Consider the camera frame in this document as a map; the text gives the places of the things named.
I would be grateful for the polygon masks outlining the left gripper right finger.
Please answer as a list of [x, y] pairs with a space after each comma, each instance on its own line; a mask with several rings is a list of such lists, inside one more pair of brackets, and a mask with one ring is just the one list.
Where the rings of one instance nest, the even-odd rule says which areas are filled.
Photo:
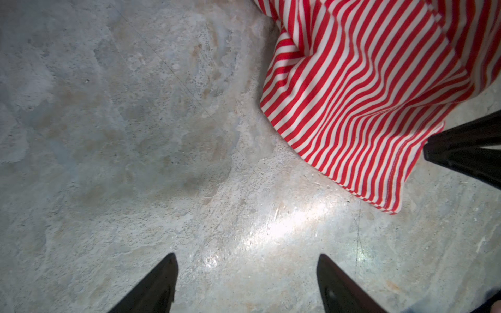
[[317, 281], [325, 313], [387, 313], [326, 254], [318, 258]]

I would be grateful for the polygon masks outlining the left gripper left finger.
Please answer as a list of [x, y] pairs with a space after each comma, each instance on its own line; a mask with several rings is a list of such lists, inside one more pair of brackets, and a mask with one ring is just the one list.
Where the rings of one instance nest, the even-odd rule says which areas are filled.
[[169, 313], [178, 274], [176, 255], [169, 253], [109, 313]]

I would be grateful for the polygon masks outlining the red white striped tank top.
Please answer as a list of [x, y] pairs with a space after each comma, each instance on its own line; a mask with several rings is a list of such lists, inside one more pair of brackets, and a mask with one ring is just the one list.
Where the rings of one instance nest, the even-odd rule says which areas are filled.
[[257, 1], [280, 35], [260, 107], [309, 165], [395, 214], [446, 116], [500, 75], [499, 1]]

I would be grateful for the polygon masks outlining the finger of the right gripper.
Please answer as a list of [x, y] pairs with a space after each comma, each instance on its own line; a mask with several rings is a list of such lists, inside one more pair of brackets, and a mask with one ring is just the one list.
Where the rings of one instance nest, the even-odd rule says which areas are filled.
[[500, 111], [429, 137], [424, 159], [500, 188]]

